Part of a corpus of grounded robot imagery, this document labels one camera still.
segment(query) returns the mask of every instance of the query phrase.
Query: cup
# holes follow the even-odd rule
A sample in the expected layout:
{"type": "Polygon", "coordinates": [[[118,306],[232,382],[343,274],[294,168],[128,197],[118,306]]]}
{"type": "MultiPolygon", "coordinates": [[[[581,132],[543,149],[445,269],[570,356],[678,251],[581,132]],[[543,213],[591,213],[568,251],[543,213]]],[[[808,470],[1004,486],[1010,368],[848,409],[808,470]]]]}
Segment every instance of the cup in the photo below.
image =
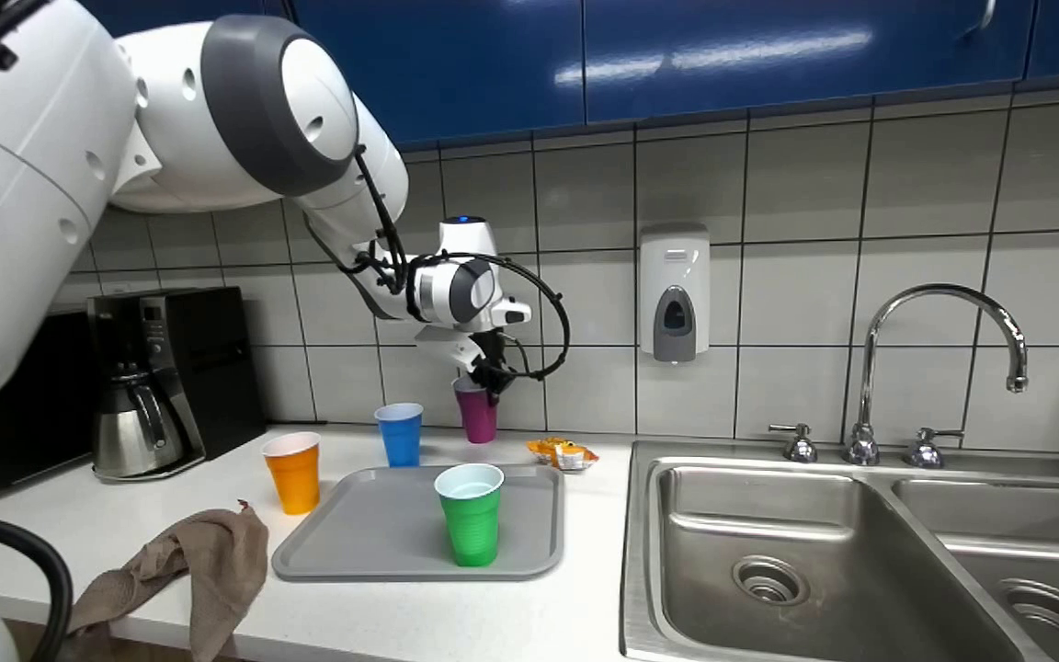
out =
{"type": "Polygon", "coordinates": [[[468,443],[484,445],[498,439],[498,399],[484,387],[455,378],[455,406],[468,443]]]}
{"type": "Polygon", "coordinates": [[[316,465],[321,445],[314,436],[280,436],[270,439],[266,465],[275,483],[280,507],[286,515],[307,515],[321,499],[316,465]]]}
{"type": "Polygon", "coordinates": [[[392,403],[375,412],[386,465],[389,468],[421,468],[421,428],[422,428],[422,406],[414,403],[392,403]]]}
{"type": "Polygon", "coordinates": [[[499,486],[494,465],[460,465],[435,480],[455,568],[490,568],[499,551],[499,486]]]}

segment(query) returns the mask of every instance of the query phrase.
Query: drain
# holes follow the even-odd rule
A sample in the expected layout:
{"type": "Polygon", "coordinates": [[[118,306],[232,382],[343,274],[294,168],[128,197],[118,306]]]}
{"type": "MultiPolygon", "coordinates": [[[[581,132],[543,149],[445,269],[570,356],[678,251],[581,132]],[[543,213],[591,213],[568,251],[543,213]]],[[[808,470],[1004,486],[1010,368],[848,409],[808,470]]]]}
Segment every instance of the drain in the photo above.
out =
{"type": "Polygon", "coordinates": [[[1036,623],[1046,628],[1059,628],[1059,590],[1031,578],[1004,583],[1004,604],[1010,616],[1036,623]]]}
{"type": "Polygon", "coordinates": [[[808,598],[793,568],[775,557],[741,559],[737,585],[763,604],[803,604],[808,598]]]}

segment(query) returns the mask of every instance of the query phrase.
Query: blue cup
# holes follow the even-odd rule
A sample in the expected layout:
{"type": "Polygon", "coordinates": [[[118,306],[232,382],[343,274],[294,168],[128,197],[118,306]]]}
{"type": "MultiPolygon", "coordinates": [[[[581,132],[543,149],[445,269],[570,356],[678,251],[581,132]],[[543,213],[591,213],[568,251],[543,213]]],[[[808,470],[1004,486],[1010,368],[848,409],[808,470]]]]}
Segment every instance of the blue cup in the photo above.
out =
{"type": "Polygon", "coordinates": [[[421,468],[421,428],[422,428],[422,406],[414,403],[392,403],[375,412],[386,465],[389,468],[421,468]]]}

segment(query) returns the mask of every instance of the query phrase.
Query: tile wall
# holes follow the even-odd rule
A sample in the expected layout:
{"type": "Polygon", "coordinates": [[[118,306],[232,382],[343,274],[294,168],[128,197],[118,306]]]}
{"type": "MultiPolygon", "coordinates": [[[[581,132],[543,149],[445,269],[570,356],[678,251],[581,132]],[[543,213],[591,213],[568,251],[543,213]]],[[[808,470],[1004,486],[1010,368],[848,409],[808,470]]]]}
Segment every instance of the tile wall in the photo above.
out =
{"type": "MultiPolygon", "coordinates": [[[[1031,334],[1035,387],[1004,392],[1000,333],[964,302],[911,302],[874,361],[874,428],[961,428],[966,450],[1059,454],[1059,94],[737,118],[407,154],[403,240],[484,213],[498,243],[568,296],[570,366],[519,382],[510,430],[756,439],[808,425],[837,443],[872,312],[911,282],[966,282],[1031,334]],[[711,352],[636,351],[640,233],[714,240],[711,352]]],[[[321,257],[294,206],[212,219],[109,213],[58,306],[107,290],[239,282],[274,415],[368,425],[414,399],[455,428],[452,373],[379,325],[321,257]]],[[[516,333],[551,356],[559,325],[516,333]]]]}

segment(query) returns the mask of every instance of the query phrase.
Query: green cup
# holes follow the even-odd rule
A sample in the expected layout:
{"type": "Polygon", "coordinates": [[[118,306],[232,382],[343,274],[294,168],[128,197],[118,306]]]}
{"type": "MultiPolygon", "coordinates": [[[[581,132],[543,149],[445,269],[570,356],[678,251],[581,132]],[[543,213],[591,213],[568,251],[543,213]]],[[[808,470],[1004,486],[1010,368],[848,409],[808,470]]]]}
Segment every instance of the green cup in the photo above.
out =
{"type": "Polygon", "coordinates": [[[499,486],[494,465],[460,465],[435,480],[455,568],[490,568],[499,551],[499,486]]]}

